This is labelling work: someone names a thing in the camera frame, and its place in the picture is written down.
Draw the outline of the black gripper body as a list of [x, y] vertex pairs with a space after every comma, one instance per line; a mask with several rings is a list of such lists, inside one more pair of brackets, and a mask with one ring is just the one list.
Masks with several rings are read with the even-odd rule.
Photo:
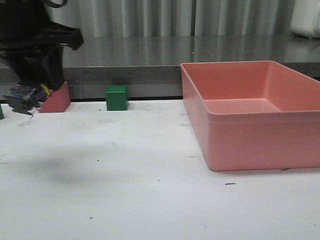
[[2, 0], [0, 2], [0, 49], [62, 45], [77, 50], [84, 43], [80, 29], [51, 20], [47, 7], [68, 2], [52, 0]]

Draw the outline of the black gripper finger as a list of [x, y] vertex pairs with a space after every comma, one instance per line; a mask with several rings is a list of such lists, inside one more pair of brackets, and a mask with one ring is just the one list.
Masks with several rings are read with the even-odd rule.
[[64, 84], [62, 46], [30, 46], [0, 50], [0, 60], [25, 86], [45, 84], [59, 90]]

